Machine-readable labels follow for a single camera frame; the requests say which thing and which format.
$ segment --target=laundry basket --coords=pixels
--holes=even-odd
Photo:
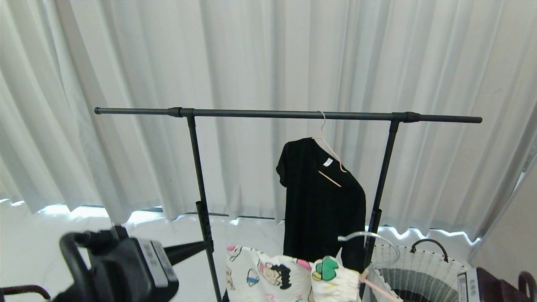
[[[424,241],[436,243],[443,255],[430,251],[416,250],[416,245]],[[415,302],[457,302],[457,276],[468,270],[455,259],[447,256],[446,249],[436,240],[422,239],[411,248],[398,246],[401,258],[390,267],[370,270],[367,279],[375,285],[391,290],[394,297]],[[394,247],[376,245],[373,250],[372,263],[387,263],[395,257]],[[366,288],[370,301],[388,301],[388,299]]]

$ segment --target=transparent hanger hook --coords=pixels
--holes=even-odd
[[[351,240],[353,239],[354,237],[358,237],[358,236],[365,236],[365,237],[375,237],[375,238],[378,238],[378,239],[381,239],[385,242],[387,242],[391,247],[394,248],[395,250],[395,253],[396,253],[396,257],[395,259],[389,261],[389,262],[379,262],[379,263],[371,263],[368,268],[374,268],[374,267],[389,267],[391,266],[392,264],[394,264],[395,262],[399,261],[399,258],[401,257],[401,252],[399,251],[399,249],[397,248],[397,246],[395,244],[393,244],[393,242],[389,241],[388,239],[376,234],[376,233],[372,233],[372,232],[364,232],[364,231],[359,231],[359,232],[354,232],[354,233],[351,233],[345,237],[343,236],[338,236],[337,237],[337,240],[338,241],[348,241],[348,240]]]
[[[323,118],[324,118],[323,125],[321,126],[321,132],[323,132],[324,124],[326,124],[326,116],[324,115],[324,112],[322,111],[319,111],[319,112],[323,114]]]

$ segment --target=white fabric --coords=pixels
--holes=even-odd
[[[360,301],[360,274],[344,268],[330,256],[311,263],[288,256],[271,257],[249,247],[229,246],[226,265],[231,302]]]
[[[489,225],[535,137],[537,3],[513,1],[1,1],[0,191],[101,204],[113,222],[199,199],[186,120],[100,107],[482,116],[400,126],[382,224]],[[388,122],[328,121],[371,210]],[[198,118],[210,212],[284,217],[274,172],[318,120]]]

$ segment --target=clothes hanger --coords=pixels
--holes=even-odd
[[[323,118],[324,118],[324,122],[323,122],[323,125],[321,126],[321,136],[317,136],[317,137],[312,137],[312,139],[316,140],[316,139],[321,139],[324,141],[324,143],[326,144],[326,146],[330,149],[330,151],[332,151],[332,154],[334,155],[334,157],[338,160],[339,162],[339,168],[342,172],[345,172],[347,173],[347,171],[343,170],[343,164],[341,163],[341,160],[339,159],[339,156],[337,156],[336,152],[334,152],[334,150],[332,149],[332,147],[330,147],[330,145],[326,142],[326,140],[324,139],[324,133],[323,133],[323,128],[324,128],[324,124],[326,124],[326,116],[324,115],[324,112],[322,111],[319,111],[320,113],[322,113],[323,115]],[[328,177],[325,173],[322,173],[321,171],[318,171],[322,176],[326,177],[328,180],[330,180],[331,182],[333,182],[336,186],[340,187],[341,188],[341,185],[338,184],[337,182],[335,182],[332,178]]]
[[[358,237],[358,236],[369,236],[369,237],[375,237],[375,238],[381,239],[381,240],[387,242],[391,247],[393,247],[395,249],[395,253],[396,253],[395,259],[393,259],[390,262],[379,262],[379,263],[373,263],[372,262],[368,267],[366,267],[366,269],[364,269],[364,272],[360,274],[360,277],[358,277],[359,284],[360,283],[365,283],[365,284],[369,285],[369,287],[371,287],[372,289],[374,289],[377,292],[381,293],[383,296],[385,296],[386,298],[388,298],[389,300],[391,300],[393,302],[402,302],[403,301],[402,299],[395,298],[390,293],[386,292],[385,290],[381,289],[380,287],[378,287],[377,285],[373,284],[371,281],[366,279],[367,278],[367,273],[369,272],[369,269],[373,269],[375,266],[380,266],[380,265],[382,265],[382,267],[391,266],[392,264],[394,264],[397,261],[399,261],[399,258],[401,257],[401,252],[399,251],[397,246],[395,244],[393,244],[391,241],[389,241],[388,239],[386,239],[386,238],[384,238],[384,237],[382,237],[382,236],[380,236],[380,235],[378,235],[376,233],[372,233],[372,232],[364,232],[364,231],[354,232],[354,233],[351,233],[351,234],[349,234],[349,235],[347,235],[345,237],[338,236],[337,240],[338,241],[348,241],[348,240],[351,240],[354,237]],[[358,291],[358,293],[357,293],[356,301],[360,301],[360,291]]]

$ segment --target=black t-shirt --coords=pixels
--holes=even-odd
[[[364,237],[337,240],[365,229],[366,197],[354,176],[312,138],[286,143],[276,171],[287,188],[284,255],[313,262],[343,247],[343,266],[361,272]]]

